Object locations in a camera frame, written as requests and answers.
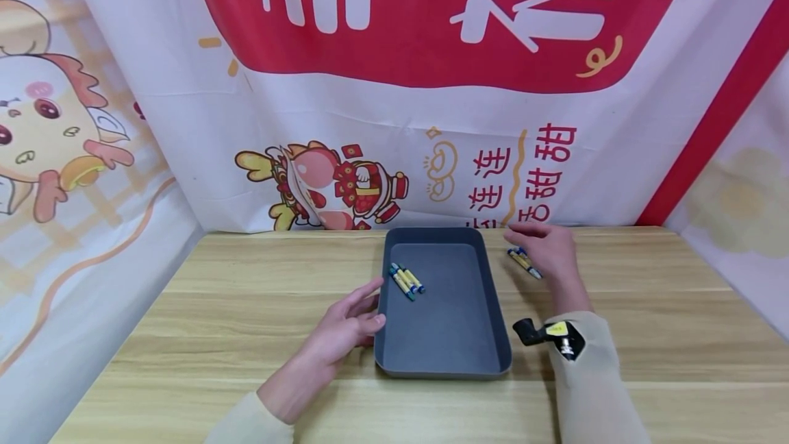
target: wood grain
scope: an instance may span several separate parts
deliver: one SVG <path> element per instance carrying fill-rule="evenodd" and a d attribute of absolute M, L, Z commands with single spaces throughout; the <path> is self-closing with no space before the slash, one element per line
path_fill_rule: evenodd
<path fill-rule="evenodd" d="M 385 232 L 206 236 L 54 443 L 198 443 L 300 345 L 326 307 L 380 274 Z M 778 443 L 789 347 L 678 236 L 577 230 L 581 272 L 655 443 Z M 509 324 L 549 296 L 484 231 Z M 369 351 L 297 426 L 302 443 L 554 443 L 544 347 L 514 334 L 496 382 L 389 380 Z"/>

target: red panel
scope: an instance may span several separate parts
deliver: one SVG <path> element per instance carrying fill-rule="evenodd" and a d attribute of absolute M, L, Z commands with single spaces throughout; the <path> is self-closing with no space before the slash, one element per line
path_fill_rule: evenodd
<path fill-rule="evenodd" d="M 673 0 L 288 1 L 206 0 L 234 54 L 254 71 L 579 93 L 622 80 Z M 620 36 L 616 59 L 583 75 L 592 70 L 591 51 L 611 59 Z"/>
<path fill-rule="evenodd" d="M 773 0 L 637 225 L 663 225 L 789 53 L 789 0 Z"/>

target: cartoon eye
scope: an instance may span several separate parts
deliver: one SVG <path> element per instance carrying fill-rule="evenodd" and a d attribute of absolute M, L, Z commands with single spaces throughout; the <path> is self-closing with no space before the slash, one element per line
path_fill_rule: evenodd
<path fill-rule="evenodd" d="M 4 125 L 0 125 L 0 146 L 10 144 L 12 139 L 14 139 L 14 137 L 11 136 L 10 129 Z"/>
<path fill-rule="evenodd" d="M 60 116 L 60 108 L 54 101 L 47 100 L 47 98 L 38 98 L 33 101 L 33 108 L 36 109 L 38 115 L 48 119 L 56 119 Z"/>

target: printed backdrop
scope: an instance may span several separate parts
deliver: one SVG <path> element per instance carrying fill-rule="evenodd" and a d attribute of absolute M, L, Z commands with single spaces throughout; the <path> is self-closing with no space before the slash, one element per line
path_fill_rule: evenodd
<path fill-rule="evenodd" d="M 235 232 L 633 223 L 772 2 L 86 1 Z"/>
<path fill-rule="evenodd" d="M 48 442 L 201 233 L 84 1 L 0 0 L 0 443 Z"/>
<path fill-rule="evenodd" d="M 46 442 L 203 230 L 661 225 L 686 194 L 671 227 L 789 333 L 787 7 L 0 0 L 0 443 Z"/>

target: gray tray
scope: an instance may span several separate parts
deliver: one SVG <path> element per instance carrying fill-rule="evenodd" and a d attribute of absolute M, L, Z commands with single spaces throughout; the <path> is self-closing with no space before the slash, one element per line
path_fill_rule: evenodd
<path fill-rule="evenodd" d="M 389 264 L 425 287 L 409 300 Z M 401 378 L 491 380 L 510 370 L 512 347 L 481 233 L 467 227 L 400 227 L 386 233 L 375 362 Z"/>

